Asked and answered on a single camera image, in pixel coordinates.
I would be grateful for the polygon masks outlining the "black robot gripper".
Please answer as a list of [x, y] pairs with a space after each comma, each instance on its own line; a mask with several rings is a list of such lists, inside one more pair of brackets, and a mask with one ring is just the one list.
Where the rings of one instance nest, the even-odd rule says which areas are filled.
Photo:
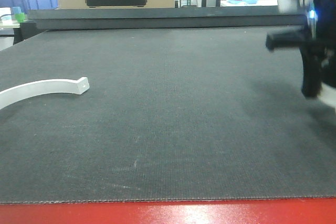
[[306, 99], [316, 99], [323, 83], [335, 87], [335, 0], [303, 3], [316, 17], [308, 18], [299, 30], [268, 34], [266, 47], [269, 51], [299, 48], [303, 66], [301, 92]]

